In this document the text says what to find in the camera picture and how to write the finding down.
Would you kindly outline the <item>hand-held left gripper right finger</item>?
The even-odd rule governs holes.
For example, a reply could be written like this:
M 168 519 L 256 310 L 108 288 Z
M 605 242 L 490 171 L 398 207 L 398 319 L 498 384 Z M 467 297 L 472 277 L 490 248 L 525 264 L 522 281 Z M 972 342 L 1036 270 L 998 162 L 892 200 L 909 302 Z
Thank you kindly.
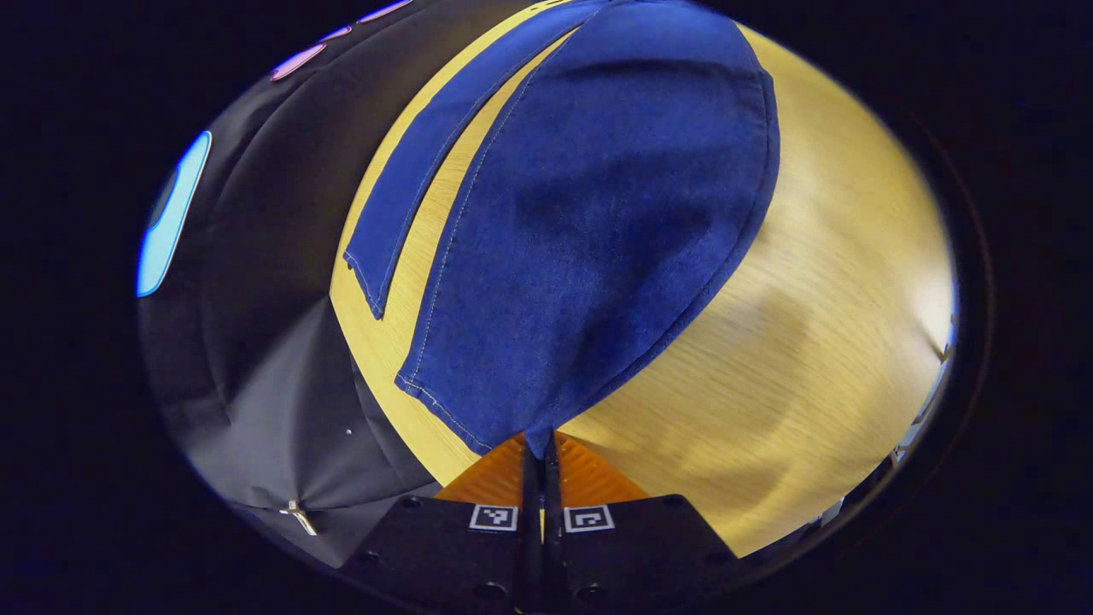
M 544 458 L 544 610 L 678 614 L 745 569 L 683 495 L 653 497 L 573 437 Z

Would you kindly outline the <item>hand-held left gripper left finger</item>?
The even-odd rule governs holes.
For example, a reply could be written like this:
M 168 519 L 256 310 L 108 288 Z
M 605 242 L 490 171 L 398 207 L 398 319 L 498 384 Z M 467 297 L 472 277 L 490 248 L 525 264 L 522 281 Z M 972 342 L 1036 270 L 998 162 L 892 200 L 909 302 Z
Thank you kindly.
M 539 614 L 540 464 L 521 437 L 433 497 L 406 495 L 338 576 L 402 614 Z

